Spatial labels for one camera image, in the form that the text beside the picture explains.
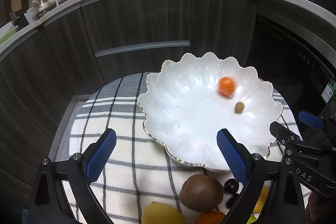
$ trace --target dark grape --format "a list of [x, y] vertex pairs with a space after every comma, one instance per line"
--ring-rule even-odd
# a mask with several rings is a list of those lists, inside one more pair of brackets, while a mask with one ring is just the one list
[[237, 193], [233, 194], [233, 195], [229, 198], [229, 200], [226, 202], [226, 204], [225, 204], [226, 208], [231, 209], [232, 206], [233, 206], [233, 204], [234, 204], [234, 202], [236, 201], [236, 199], [237, 199], [238, 197], [239, 197], [239, 194], [237, 194]]
[[229, 179], [224, 183], [224, 192], [228, 194], [235, 194], [239, 189], [239, 182], [235, 179]]

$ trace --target striped tablecloth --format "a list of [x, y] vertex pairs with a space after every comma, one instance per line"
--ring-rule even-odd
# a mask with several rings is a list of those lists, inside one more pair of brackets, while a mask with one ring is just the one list
[[[179, 201], [184, 181], [195, 174], [207, 174], [222, 184], [231, 173], [213, 173], [202, 168], [187, 167], [170, 159], [164, 148], [152, 141], [142, 127], [144, 114], [137, 105], [137, 96], [146, 92], [148, 73], [118, 79], [96, 92], [82, 107], [73, 123], [69, 143], [69, 156], [83, 152], [96, 142], [106, 128], [117, 134], [117, 145], [97, 182], [91, 189], [115, 224], [141, 223], [143, 210], [152, 202], [175, 207], [185, 224], [194, 224], [199, 216]], [[292, 112], [282, 96], [274, 90], [273, 97], [283, 104], [279, 123], [299, 133]], [[273, 143], [269, 160], [278, 160], [284, 147]], [[64, 188], [77, 220], [86, 223], [71, 192], [68, 182]], [[305, 202], [310, 191], [302, 187]], [[216, 208], [227, 213], [224, 195]]]

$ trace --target round table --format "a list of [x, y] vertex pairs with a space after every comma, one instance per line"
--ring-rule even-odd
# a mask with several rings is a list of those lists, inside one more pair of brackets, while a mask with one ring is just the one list
[[[112, 221], [115, 224], [141, 223], [143, 210], [155, 201], [173, 206], [182, 213], [185, 224], [194, 224], [200, 213], [188, 209], [179, 201], [179, 192], [187, 178], [206, 174], [224, 184], [233, 176], [232, 173], [214, 173], [181, 165], [169, 158], [161, 145], [150, 139], [143, 130], [145, 116], [136, 100], [147, 90], [147, 74], [139, 73], [113, 81], [87, 100], [71, 129], [69, 156], [83, 152], [97, 141], [106, 128], [114, 129], [117, 145], [98, 181], [90, 185]], [[278, 122], [299, 134], [285, 100], [276, 90], [273, 98], [283, 104]], [[284, 148], [281, 146], [277, 142], [272, 144], [268, 160], [281, 158]], [[78, 221], [86, 223], [68, 182], [63, 184], [74, 215]], [[304, 196], [308, 196], [309, 192], [307, 188], [303, 189]], [[225, 203], [229, 198], [230, 195], [225, 194], [216, 209], [226, 214]]]

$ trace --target silver screw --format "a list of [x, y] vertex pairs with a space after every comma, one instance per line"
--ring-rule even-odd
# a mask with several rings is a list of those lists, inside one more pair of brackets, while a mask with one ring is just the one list
[[285, 158], [285, 163], [292, 164], [292, 160], [290, 158]]
[[255, 160], [260, 160], [261, 159], [261, 155], [258, 153], [253, 153], [252, 154], [252, 158], [254, 158]]
[[42, 164], [43, 165], [47, 165], [49, 163], [49, 159], [48, 158], [44, 158], [43, 160], [42, 160]]
[[72, 155], [72, 158], [73, 158], [74, 160], [79, 160], [79, 159], [81, 158], [81, 156], [82, 156], [81, 153], [75, 153], [75, 154]]

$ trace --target scalloped bowl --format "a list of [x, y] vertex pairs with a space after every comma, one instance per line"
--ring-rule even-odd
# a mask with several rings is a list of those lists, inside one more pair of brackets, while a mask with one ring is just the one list
[[[217, 83], [232, 77], [231, 98], [218, 94]], [[144, 130], [176, 161], [213, 171], [229, 171], [217, 146], [217, 132], [227, 128], [250, 153], [269, 155], [274, 140], [269, 125], [283, 106], [273, 100], [273, 86], [258, 79], [253, 67], [242, 68], [234, 57], [218, 59], [212, 52], [201, 58], [187, 53], [175, 63], [166, 60], [160, 73], [147, 76], [147, 92], [138, 102], [146, 115]], [[243, 102], [243, 113], [234, 111]]]

